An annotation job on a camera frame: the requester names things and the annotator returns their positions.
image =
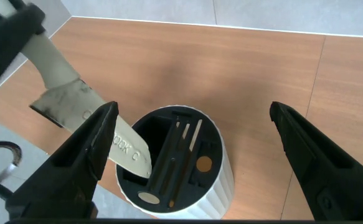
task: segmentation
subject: beige knife handle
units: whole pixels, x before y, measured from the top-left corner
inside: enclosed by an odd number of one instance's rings
[[[0,0],[0,15],[9,17],[16,9],[8,0]],[[45,35],[33,35],[21,51],[40,72],[46,89],[72,82],[79,74]]]

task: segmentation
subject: wooden table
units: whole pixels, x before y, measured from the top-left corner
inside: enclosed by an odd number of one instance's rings
[[[313,218],[270,121],[272,101],[363,163],[363,39],[72,18],[53,42],[130,124],[175,104],[216,122],[235,177],[225,218]],[[0,123],[50,154],[70,134],[28,107],[43,92],[27,62],[0,87]],[[124,198],[115,175],[108,162],[100,184]]]

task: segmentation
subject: knife block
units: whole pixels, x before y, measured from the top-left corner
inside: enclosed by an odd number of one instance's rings
[[[133,206],[158,218],[224,216],[233,198],[233,175],[224,140],[206,114],[167,106],[133,129],[147,142],[153,167],[148,179],[116,167],[118,185]]]

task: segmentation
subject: gray floor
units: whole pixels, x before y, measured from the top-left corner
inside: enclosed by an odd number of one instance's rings
[[[22,148],[23,158],[20,166],[3,182],[3,185],[15,191],[49,156],[2,125],[0,125],[0,140],[12,141]],[[0,149],[0,171],[11,161],[11,152],[7,149]],[[99,185],[95,190],[93,201],[98,208],[98,218],[151,218]],[[6,221],[8,221],[8,213],[4,209],[4,201],[0,199],[0,223]]]
[[[73,16],[363,36],[363,0],[62,0]]]

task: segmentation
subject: robotic arm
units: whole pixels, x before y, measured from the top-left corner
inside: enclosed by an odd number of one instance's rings
[[[97,215],[92,196],[108,156],[130,172],[149,177],[151,161],[145,142],[118,116],[118,105],[105,103],[91,90],[43,35],[44,13],[38,7],[16,0],[0,2],[0,76],[19,52],[24,53],[42,74],[47,88],[31,107],[73,132],[13,194],[0,186],[0,196],[6,199],[10,214],[9,223],[135,222],[91,219]],[[67,103],[72,103],[76,110]],[[363,166],[293,108],[274,102],[270,118],[315,220],[363,220]],[[131,148],[125,150],[126,144],[114,146],[114,137],[125,139]],[[142,160],[132,161],[129,152],[138,152]]]

